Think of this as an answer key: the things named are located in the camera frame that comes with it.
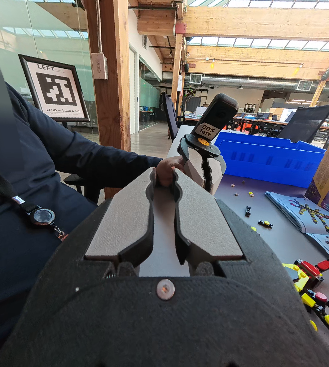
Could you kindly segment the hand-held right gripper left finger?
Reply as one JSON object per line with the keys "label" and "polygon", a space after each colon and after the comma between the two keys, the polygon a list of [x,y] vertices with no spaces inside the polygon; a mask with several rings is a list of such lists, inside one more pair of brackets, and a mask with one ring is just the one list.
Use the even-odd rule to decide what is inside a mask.
{"label": "hand-held right gripper left finger", "polygon": [[140,266],[153,251],[156,170],[147,169],[113,196],[85,253],[89,260]]}

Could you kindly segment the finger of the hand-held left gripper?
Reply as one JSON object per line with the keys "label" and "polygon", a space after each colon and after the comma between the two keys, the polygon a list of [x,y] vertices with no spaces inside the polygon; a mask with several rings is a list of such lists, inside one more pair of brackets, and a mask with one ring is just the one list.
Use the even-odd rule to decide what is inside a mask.
{"label": "finger of the hand-held left gripper", "polygon": [[223,177],[221,162],[214,158],[208,158],[207,164],[209,171],[207,173],[207,191],[210,194],[215,194]]}
{"label": "finger of the hand-held left gripper", "polygon": [[206,174],[202,155],[197,150],[188,150],[189,159],[185,162],[185,173],[200,187],[205,188]]}

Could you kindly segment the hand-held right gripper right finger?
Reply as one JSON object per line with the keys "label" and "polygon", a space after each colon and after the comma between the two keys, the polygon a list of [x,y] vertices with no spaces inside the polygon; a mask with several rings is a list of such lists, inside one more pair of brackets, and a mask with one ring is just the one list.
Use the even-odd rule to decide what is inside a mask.
{"label": "hand-held right gripper right finger", "polygon": [[173,170],[175,246],[181,265],[240,260],[243,252],[216,199],[179,169]]}

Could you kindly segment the person's left forearm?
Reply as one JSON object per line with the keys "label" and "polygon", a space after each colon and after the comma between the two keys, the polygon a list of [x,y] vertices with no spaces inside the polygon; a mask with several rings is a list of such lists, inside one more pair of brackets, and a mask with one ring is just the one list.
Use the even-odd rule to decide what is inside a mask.
{"label": "person's left forearm", "polygon": [[161,158],[94,143],[40,111],[29,123],[52,161],[49,164],[52,174],[58,170],[77,174],[101,188],[123,188],[147,169],[164,162]]}

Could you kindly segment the yellow red lego spider model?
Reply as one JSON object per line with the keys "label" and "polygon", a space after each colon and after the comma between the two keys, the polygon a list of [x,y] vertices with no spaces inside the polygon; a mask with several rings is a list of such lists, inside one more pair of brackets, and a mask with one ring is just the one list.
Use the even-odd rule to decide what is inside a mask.
{"label": "yellow red lego spider model", "polygon": [[[323,236],[326,245],[329,245],[329,236]],[[310,262],[298,259],[293,264],[282,264],[287,270],[295,289],[309,313],[314,313],[329,330],[329,314],[326,308],[329,308],[328,297],[317,287],[323,282],[323,273],[329,270],[329,258],[312,265]]]}

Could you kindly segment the person's left hand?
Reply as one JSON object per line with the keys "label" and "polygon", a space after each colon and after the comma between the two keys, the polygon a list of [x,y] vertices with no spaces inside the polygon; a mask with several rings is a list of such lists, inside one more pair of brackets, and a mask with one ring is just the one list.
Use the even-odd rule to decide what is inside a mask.
{"label": "person's left hand", "polygon": [[169,187],[173,181],[173,170],[178,169],[185,173],[184,159],[182,156],[162,159],[156,167],[157,182],[163,187]]}

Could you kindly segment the blue plastic bin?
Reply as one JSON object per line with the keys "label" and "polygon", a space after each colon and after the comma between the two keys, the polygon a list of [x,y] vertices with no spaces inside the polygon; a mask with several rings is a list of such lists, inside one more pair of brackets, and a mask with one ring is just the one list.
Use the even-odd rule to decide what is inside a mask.
{"label": "blue plastic bin", "polygon": [[214,143],[226,162],[226,175],[307,188],[325,149],[288,139],[221,131]]}

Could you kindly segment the person's black office chair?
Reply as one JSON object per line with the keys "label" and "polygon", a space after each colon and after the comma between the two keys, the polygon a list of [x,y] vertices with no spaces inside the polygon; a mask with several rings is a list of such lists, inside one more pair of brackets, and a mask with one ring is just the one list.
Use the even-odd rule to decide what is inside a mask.
{"label": "person's black office chair", "polygon": [[76,174],[70,174],[63,179],[66,185],[75,186],[78,193],[83,195],[88,200],[95,204],[98,204],[101,188],[99,185],[94,184]]}

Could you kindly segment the black mesh office chair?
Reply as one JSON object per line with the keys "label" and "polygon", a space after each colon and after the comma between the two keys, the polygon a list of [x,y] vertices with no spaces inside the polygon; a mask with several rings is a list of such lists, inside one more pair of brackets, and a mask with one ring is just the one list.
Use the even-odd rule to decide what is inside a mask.
{"label": "black mesh office chair", "polygon": [[324,120],[329,116],[329,105],[298,109],[278,138],[292,143],[311,143]]}

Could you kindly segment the closed spider instruction booklet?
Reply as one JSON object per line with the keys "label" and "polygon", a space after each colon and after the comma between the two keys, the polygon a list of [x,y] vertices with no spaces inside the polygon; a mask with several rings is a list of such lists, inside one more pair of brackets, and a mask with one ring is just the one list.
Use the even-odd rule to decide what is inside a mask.
{"label": "closed spider instruction booklet", "polygon": [[284,196],[274,192],[265,192],[289,220],[302,233],[329,235],[329,212],[306,198]]}

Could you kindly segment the person's dark blue torso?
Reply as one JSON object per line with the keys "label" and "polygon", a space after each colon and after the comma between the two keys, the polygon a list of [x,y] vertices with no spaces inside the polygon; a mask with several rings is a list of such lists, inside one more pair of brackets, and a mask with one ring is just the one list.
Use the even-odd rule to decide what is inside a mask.
{"label": "person's dark blue torso", "polygon": [[[97,204],[61,182],[55,164],[28,112],[36,109],[6,83],[20,135],[24,170],[0,174],[23,200],[52,210],[57,226],[70,233]],[[11,199],[0,196],[0,347],[20,317],[30,289],[61,241],[48,226],[36,226]]]}

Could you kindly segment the black framed tag sign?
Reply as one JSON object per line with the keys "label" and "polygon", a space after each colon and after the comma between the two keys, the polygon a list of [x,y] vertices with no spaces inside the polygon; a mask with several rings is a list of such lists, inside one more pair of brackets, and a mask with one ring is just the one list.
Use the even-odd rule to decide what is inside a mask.
{"label": "black framed tag sign", "polygon": [[34,105],[67,128],[90,122],[74,65],[18,54]]}

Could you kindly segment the metal air duct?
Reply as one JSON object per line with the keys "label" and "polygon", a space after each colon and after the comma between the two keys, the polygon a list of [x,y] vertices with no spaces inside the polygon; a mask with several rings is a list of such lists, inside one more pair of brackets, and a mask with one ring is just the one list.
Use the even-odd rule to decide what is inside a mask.
{"label": "metal air duct", "polygon": [[[172,81],[173,73],[171,71],[162,72],[162,81]],[[190,85],[190,74],[185,76],[185,86]],[[302,92],[296,91],[295,88],[299,82],[299,79],[273,79],[273,78],[259,78],[248,76],[226,76],[226,75],[210,75],[203,74],[202,84],[194,85],[198,87],[220,88],[231,87],[243,89],[263,89],[271,91],[287,91],[287,92]],[[302,93],[314,93],[318,87],[319,81],[314,80],[314,84],[309,92]],[[329,94],[329,81],[323,88],[323,92]]]}

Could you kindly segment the wooden support post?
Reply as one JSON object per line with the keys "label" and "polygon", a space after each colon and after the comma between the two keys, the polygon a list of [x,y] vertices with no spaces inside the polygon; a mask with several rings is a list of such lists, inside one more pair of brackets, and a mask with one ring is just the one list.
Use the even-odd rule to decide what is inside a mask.
{"label": "wooden support post", "polygon": [[94,96],[101,145],[131,155],[128,2],[82,1],[87,17],[90,53],[107,58],[108,79],[94,79]]}

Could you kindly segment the grey wall switch box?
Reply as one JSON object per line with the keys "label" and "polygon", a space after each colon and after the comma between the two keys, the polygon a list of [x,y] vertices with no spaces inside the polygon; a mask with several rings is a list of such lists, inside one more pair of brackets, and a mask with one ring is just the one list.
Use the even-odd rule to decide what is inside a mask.
{"label": "grey wall switch box", "polygon": [[108,80],[107,58],[103,53],[91,53],[93,79]]}

